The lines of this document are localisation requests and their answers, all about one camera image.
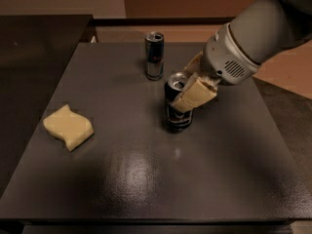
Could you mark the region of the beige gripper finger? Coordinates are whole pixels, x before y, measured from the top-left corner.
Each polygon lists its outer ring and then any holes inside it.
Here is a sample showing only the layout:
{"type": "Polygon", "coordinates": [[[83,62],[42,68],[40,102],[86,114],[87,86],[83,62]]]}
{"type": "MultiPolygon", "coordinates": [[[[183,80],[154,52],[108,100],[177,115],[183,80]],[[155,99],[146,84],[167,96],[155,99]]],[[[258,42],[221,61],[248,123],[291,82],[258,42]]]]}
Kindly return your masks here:
{"type": "Polygon", "coordinates": [[[183,71],[187,74],[193,74],[196,71],[200,70],[201,65],[201,58],[202,58],[202,52],[199,52],[196,54],[193,59],[186,64],[186,66],[183,68],[183,71]]]}
{"type": "Polygon", "coordinates": [[[212,100],[217,95],[218,80],[193,73],[171,106],[179,112],[187,112],[212,100]]]}

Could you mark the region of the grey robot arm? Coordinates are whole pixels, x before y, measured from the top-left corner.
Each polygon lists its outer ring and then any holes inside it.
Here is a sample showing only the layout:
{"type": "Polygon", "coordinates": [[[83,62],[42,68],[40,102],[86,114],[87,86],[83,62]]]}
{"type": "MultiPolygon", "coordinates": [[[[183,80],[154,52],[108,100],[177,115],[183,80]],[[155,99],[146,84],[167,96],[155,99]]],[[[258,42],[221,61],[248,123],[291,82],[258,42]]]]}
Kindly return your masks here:
{"type": "Polygon", "coordinates": [[[184,67],[187,81],[171,106],[186,112],[237,85],[277,54],[311,39],[312,0],[255,0],[223,25],[184,67]]]}

